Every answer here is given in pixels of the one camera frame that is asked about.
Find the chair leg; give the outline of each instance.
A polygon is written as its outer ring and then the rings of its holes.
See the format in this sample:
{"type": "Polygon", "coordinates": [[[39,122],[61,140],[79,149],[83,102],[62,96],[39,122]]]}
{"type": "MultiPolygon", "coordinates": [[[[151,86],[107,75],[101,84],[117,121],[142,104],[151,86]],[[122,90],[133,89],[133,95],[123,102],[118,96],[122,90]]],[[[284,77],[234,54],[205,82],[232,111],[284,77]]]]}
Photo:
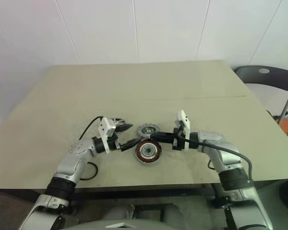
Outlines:
{"type": "Polygon", "coordinates": [[[286,104],[285,104],[285,106],[284,106],[284,109],[283,109],[283,111],[282,111],[282,114],[281,114],[281,116],[279,117],[279,119],[278,119],[278,125],[280,126],[280,124],[282,123],[282,121],[283,121],[283,119],[284,119],[284,116],[285,116],[285,114],[286,114],[286,111],[287,111],[287,109],[288,109],[288,100],[287,100],[287,102],[286,102],[286,104]]]}

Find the floor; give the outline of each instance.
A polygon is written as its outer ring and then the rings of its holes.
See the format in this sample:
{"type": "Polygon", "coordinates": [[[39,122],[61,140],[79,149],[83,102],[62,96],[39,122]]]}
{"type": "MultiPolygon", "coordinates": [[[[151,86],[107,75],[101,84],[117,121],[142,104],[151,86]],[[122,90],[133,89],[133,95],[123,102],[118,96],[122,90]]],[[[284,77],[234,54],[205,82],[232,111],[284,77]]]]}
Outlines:
{"type": "MultiPolygon", "coordinates": [[[[280,182],[264,186],[258,190],[259,196],[272,220],[275,230],[288,230],[288,210],[278,198],[280,182]]],[[[142,199],[95,200],[80,204],[77,214],[67,219],[66,225],[71,226],[100,219],[106,211],[117,204],[164,204],[173,203],[184,212],[189,229],[220,230],[226,226],[225,215],[220,209],[209,206],[206,197],[180,196],[142,199]]],[[[21,224],[30,210],[32,203],[14,199],[0,194],[0,230],[14,230],[21,224]]],[[[147,218],[157,219],[157,212],[152,211],[147,218]]]]}

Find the chair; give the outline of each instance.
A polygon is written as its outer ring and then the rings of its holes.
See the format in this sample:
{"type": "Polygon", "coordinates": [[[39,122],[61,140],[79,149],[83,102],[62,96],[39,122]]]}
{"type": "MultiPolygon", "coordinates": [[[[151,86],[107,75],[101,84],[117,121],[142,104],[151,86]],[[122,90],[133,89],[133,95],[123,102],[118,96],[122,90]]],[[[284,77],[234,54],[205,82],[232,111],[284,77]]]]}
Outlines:
{"type": "Polygon", "coordinates": [[[235,73],[257,95],[260,90],[266,92],[271,92],[271,89],[275,88],[282,90],[283,103],[278,119],[280,125],[288,109],[288,70],[269,66],[242,66],[237,68],[235,73]],[[287,94],[286,99],[284,99],[283,91],[287,94]]]}

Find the white wall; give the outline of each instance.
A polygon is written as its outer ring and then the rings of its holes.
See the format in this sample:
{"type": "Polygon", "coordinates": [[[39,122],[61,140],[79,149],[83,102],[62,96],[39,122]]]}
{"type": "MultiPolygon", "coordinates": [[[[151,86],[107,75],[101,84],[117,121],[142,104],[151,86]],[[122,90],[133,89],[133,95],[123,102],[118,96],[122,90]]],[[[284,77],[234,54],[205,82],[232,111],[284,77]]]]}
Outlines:
{"type": "Polygon", "coordinates": [[[57,64],[288,69],[288,0],[0,0],[0,124],[57,64]]]}

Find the black chair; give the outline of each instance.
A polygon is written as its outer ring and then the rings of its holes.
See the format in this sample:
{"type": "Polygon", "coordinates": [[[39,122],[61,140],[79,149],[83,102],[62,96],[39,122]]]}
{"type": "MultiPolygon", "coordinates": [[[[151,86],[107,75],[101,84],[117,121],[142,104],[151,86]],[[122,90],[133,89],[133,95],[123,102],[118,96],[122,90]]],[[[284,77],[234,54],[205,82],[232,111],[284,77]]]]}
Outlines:
{"type": "MultiPolygon", "coordinates": [[[[255,83],[273,86],[288,91],[288,70],[269,66],[242,66],[235,70],[244,83],[255,83]]],[[[280,125],[288,109],[288,100],[278,119],[280,125]]]]}

